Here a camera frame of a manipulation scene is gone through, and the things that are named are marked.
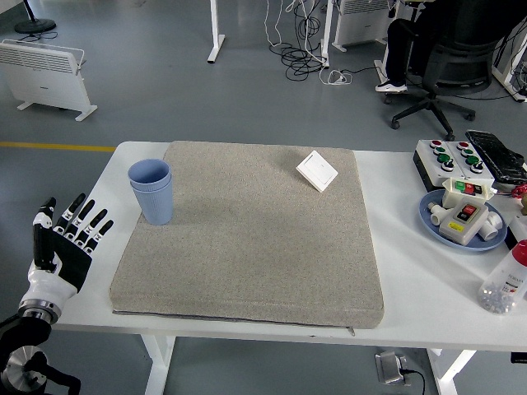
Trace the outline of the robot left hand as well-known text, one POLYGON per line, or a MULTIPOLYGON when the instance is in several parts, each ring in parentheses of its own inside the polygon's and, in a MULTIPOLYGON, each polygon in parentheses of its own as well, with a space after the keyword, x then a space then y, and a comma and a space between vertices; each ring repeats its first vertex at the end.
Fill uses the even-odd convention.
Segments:
POLYGON ((66 301, 81 291, 92 254, 114 225, 107 209, 94 213, 94 206, 95 201, 87 201, 81 193, 57 220, 55 198, 40 207, 32 223, 30 287, 19 310, 47 309, 59 314, 66 301))

